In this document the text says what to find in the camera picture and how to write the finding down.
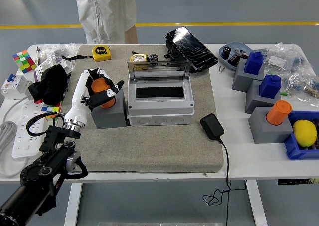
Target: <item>tape measure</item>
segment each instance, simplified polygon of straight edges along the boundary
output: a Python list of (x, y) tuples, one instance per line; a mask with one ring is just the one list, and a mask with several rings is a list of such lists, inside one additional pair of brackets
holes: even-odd
[(146, 54), (134, 54), (134, 55), (131, 56), (130, 61), (133, 61), (133, 62), (148, 61), (148, 55), (146, 55)]
[(110, 49), (106, 45), (97, 45), (92, 50), (94, 61), (104, 61), (111, 59)]

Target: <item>clear plastic bag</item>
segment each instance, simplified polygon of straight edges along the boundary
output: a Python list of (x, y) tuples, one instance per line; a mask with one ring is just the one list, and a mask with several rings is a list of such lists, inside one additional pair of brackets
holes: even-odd
[(279, 43), (267, 49), (264, 65), (267, 71), (289, 74), (301, 68), (304, 60), (296, 45)]
[(319, 106), (319, 78), (306, 69), (299, 69), (282, 78), (282, 90), (314, 106)]
[(58, 64), (62, 60), (63, 56), (65, 57), (76, 56), (80, 46), (81, 46), (80, 44), (75, 44), (75, 43), (44, 45), (40, 49), (40, 53), (39, 53), (41, 62), (44, 62), (46, 59), (52, 57), (55, 60), (55, 62)]
[(281, 92), (319, 106), (319, 78), (298, 46), (279, 43), (256, 51), (264, 56), (265, 74), (281, 78)]

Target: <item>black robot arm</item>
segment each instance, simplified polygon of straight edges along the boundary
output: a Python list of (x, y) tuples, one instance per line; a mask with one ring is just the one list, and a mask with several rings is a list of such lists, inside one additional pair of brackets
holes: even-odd
[[(25, 167), (20, 174), (21, 186), (0, 208), (0, 226), (24, 226), (34, 214), (42, 215), (56, 207), (56, 195), (65, 179), (87, 176), (75, 142), (65, 137), (79, 138), (80, 133), (50, 126), (40, 150), (42, 156)], [(79, 165), (82, 172), (74, 172)], [(53, 178), (60, 175), (56, 184)]]

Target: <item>pen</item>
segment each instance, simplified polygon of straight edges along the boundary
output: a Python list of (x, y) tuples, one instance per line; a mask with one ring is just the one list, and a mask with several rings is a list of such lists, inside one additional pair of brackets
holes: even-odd
[(40, 51), (41, 51), (41, 50), (39, 49), (39, 47), (37, 47), (37, 48), (36, 48), (36, 53), (37, 53), (37, 55), (38, 55), (38, 65), (41, 64)]

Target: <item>sticker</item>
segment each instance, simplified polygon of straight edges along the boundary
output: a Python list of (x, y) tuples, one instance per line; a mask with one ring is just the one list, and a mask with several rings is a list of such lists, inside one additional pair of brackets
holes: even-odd
[(268, 60), (268, 64), (275, 65), (275, 66), (278, 66), (280, 68), (284, 68), (284, 66), (286, 64), (286, 60), (281, 59), (281, 58), (276, 57), (276, 56), (271, 56)]

